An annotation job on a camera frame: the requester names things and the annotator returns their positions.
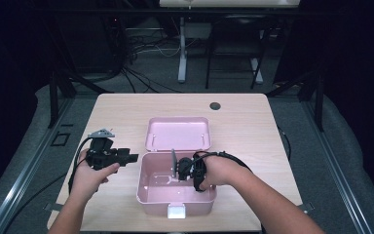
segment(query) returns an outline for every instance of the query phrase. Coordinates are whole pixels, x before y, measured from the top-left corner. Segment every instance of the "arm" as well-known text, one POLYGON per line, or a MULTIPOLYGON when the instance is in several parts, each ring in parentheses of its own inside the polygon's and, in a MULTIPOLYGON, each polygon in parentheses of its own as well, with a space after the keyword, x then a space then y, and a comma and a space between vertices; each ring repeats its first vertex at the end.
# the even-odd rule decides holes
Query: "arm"
POLYGON ((120 167, 113 164, 107 168, 95 171, 85 161, 87 150, 80 154, 79 162, 84 160, 77 168, 71 193, 59 212, 49 233, 79 233, 85 206, 107 177, 117 172, 120 167))
POLYGON ((323 233, 298 207, 263 182, 247 168, 229 159, 211 156, 206 160, 206 179, 211 185, 233 186, 260 219, 268 233, 323 233))

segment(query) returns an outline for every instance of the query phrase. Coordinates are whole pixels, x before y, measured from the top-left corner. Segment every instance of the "human hand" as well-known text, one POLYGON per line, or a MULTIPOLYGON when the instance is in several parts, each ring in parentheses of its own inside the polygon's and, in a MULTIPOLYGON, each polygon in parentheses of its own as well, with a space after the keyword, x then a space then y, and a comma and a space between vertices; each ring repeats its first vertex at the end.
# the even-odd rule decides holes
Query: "human hand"
POLYGON ((234 176, 250 172, 249 169, 227 158, 209 156, 203 160, 206 163, 206 178, 200 184, 202 190, 209 189, 212 185, 233 185, 234 176))
POLYGON ((76 169, 70 194, 70 197, 74 197, 82 203, 87 203, 92 198, 98 187, 102 183, 108 182, 107 177, 117 172, 120 168, 120 165, 115 163, 99 171, 92 169, 85 160, 87 151, 88 149, 85 149, 80 153, 78 162, 81 163, 76 169))

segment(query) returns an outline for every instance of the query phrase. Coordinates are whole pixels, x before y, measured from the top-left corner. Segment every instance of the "box lid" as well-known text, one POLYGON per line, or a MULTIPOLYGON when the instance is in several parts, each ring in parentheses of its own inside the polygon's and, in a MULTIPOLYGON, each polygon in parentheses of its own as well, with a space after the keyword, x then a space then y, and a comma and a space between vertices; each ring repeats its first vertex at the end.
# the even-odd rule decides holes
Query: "box lid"
POLYGON ((198 151, 210 146, 207 118, 155 117, 149 121, 145 140, 149 151, 198 151))

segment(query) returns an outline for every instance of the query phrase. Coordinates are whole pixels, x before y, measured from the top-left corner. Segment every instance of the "wooden tabletop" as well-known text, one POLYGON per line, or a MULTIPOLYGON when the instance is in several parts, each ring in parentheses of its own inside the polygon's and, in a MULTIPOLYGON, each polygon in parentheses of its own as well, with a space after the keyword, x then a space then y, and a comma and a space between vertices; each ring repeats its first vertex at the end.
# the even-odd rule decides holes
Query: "wooden tabletop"
MULTIPOLYGON (((260 221, 230 186, 218 186, 210 214, 167 219, 146 214, 136 199, 142 156, 147 153, 148 123, 154 117, 205 117, 209 122, 211 148, 226 151, 244 161, 253 172, 295 205, 301 197, 286 158, 269 102, 261 94, 108 94, 98 97, 84 131, 101 129, 116 135, 114 148, 127 147, 138 153, 138 162, 127 164, 109 177, 93 195, 84 213, 83 231, 254 231, 260 221), (217 102, 220 109, 210 104, 217 102)), ((69 175, 56 200, 64 204, 69 175)), ((58 212, 53 211, 48 227, 58 212)))
POLYGON ((160 0, 161 7, 297 8, 300 0, 160 0))

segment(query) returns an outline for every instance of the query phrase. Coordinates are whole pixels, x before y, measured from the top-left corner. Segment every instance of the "pink box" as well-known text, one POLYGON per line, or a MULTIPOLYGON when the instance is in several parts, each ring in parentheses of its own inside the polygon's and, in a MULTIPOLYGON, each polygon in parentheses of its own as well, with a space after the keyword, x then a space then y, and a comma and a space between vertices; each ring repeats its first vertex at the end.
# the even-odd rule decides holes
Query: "pink box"
POLYGON ((184 218, 211 212, 216 188, 197 192, 193 179, 172 177, 172 155, 192 158, 195 151, 210 148, 208 120, 203 117, 157 117, 149 122, 142 157, 137 200, 149 215, 184 218))

